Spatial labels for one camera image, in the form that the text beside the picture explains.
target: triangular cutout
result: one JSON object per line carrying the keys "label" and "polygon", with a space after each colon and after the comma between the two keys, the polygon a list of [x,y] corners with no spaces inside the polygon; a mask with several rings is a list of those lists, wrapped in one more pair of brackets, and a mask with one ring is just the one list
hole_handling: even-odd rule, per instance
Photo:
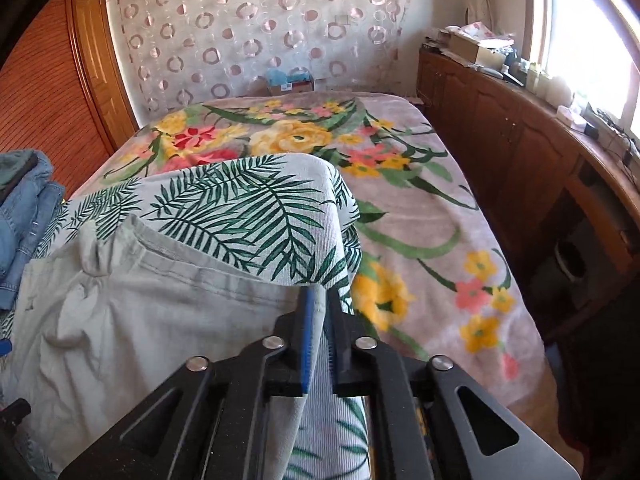
{"label": "triangular cutout", "polygon": [[462,386],[458,389],[458,397],[471,423],[471,429],[482,454],[491,456],[518,443],[520,437],[515,430],[482,402],[471,389]]}
{"label": "triangular cutout", "polygon": [[181,398],[182,391],[178,388],[165,393],[148,412],[122,434],[121,443],[151,458],[155,457]]}

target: window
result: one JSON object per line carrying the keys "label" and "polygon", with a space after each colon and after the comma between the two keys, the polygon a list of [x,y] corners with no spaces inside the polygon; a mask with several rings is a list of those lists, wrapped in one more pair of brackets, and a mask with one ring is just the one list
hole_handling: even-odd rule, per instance
{"label": "window", "polygon": [[[640,137],[640,75],[614,25],[593,0],[547,0],[550,40],[540,59],[626,132]],[[609,0],[635,34],[640,23],[624,0]]]}

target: blue jeans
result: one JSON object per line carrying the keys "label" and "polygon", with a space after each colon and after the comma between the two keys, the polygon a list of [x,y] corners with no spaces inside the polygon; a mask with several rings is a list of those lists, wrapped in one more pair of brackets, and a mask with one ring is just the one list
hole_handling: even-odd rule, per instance
{"label": "blue jeans", "polygon": [[29,263],[65,191],[50,182],[53,167],[42,152],[0,205],[0,309],[13,307],[24,266]]}

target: floral blanket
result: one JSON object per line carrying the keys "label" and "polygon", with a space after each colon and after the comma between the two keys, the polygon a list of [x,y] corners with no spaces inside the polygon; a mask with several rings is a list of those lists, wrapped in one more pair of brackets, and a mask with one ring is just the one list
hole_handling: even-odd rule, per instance
{"label": "floral blanket", "polygon": [[402,352],[446,354],[578,470],[558,434],[542,340],[465,178],[430,124],[384,94],[309,92],[192,105],[142,128],[79,189],[221,160],[310,153],[356,197],[351,286],[369,329]]}

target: metal screw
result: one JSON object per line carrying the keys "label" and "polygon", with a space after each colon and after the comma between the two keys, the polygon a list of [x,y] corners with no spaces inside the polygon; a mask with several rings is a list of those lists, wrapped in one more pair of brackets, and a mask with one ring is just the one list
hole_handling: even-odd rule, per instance
{"label": "metal screw", "polygon": [[270,335],[262,340],[262,346],[269,350],[276,350],[284,346],[284,340],[276,335]]}
{"label": "metal screw", "polygon": [[186,366],[192,372],[203,372],[209,366],[209,361],[200,356],[190,357]]}
{"label": "metal screw", "polygon": [[453,368],[453,361],[446,355],[436,355],[436,357],[431,360],[431,365],[433,365],[436,370],[446,372]]}
{"label": "metal screw", "polygon": [[368,335],[356,339],[356,346],[360,350],[373,350],[378,346],[378,342]]}

